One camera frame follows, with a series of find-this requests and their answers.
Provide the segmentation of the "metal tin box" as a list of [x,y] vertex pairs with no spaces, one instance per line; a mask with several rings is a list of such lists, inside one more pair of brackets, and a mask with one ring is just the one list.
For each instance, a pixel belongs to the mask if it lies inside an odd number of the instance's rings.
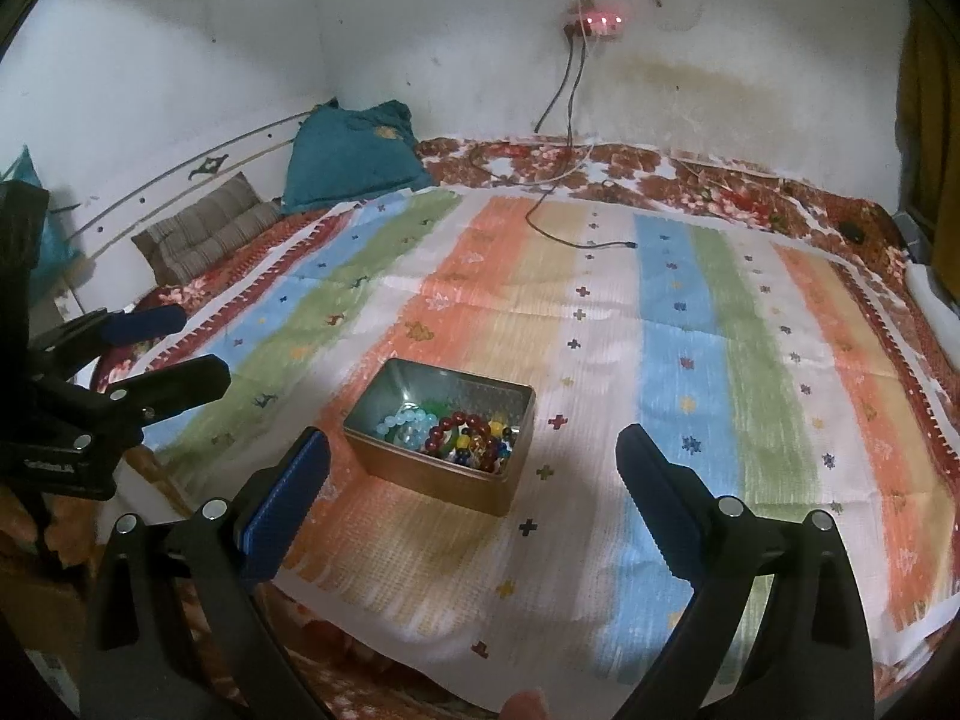
[[509,512],[532,440],[535,390],[392,358],[345,418],[359,465],[448,504]]

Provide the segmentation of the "teal plastic bag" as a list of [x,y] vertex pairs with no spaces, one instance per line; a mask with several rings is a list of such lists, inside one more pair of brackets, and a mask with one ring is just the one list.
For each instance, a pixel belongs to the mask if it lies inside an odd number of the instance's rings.
[[29,148],[2,177],[2,296],[32,307],[78,262]]

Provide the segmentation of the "brown striped cushion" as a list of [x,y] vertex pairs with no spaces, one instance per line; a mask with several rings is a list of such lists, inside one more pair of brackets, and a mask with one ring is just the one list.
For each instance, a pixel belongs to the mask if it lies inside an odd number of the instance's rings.
[[281,218],[242,172],[189,208],[148,226],[133,238],[158,286],[179,286],[238,252]]

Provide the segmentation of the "striped colourful bed cloth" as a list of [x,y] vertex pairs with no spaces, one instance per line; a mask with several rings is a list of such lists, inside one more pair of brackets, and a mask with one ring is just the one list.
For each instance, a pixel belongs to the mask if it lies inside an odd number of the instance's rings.
[[[228,394],[146,440],[192,502],[229,496],[303,427],[332,471],[278,574],[317,617],[480,706],[542,688],[602,717],[690,590],[615,468],[641,424],[760,515],[835,517],[880,687],[958,606],[958,437],[850,266],[765,232],[584,200],[392,195],[291,239],[220,296],[203,351]],[[375,478],[345,422],[404,358],[527,385],[529,456],[499,517]]]

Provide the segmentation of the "teal pillow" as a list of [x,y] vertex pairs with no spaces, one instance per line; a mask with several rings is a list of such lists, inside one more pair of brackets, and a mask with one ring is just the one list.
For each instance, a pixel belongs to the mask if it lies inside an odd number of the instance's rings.
[[412,113],[397,99],[363,110],[319,106],[293,142],[281,210],[294,215],[430,187],[417,146]]

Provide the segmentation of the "wall socket with red lights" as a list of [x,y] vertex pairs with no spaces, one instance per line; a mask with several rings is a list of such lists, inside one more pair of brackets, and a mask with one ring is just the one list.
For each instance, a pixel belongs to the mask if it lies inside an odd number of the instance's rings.
[[597,0],[571,0],[563,18],[566,37],[613,41],[622,36],[625,18],[618,11],[602,8]]

